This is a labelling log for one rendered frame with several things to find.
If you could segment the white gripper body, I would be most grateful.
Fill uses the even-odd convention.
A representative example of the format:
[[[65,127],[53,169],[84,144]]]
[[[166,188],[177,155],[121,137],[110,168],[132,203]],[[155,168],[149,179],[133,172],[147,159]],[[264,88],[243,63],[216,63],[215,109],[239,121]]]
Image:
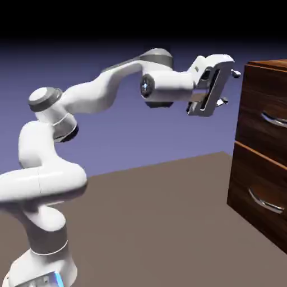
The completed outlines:
[[[212,54],[206,61],[206,70],[198,83],[198,88],[207,90],[204,99],[198,104],[198,115],[203,117],[213,114],[234,66],[234,59],[227,54]]]

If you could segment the dark wood drawer front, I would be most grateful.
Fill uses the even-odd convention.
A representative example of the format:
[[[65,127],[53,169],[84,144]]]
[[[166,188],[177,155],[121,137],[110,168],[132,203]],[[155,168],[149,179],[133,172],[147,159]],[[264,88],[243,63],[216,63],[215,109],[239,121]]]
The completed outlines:
[[[287,119],[287,59],[249,61],[244,68],[235,140],[287,166],[287,128],[261,117]]]
[[[227,204],[287,254],[287,166],[234,144]]]

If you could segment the dark wood cabinet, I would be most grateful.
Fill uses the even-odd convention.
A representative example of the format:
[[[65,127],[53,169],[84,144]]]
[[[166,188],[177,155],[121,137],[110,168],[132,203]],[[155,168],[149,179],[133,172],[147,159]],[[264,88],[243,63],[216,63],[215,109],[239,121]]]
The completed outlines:
[[[244,67],[227,204],[287,254],[287,59]]]

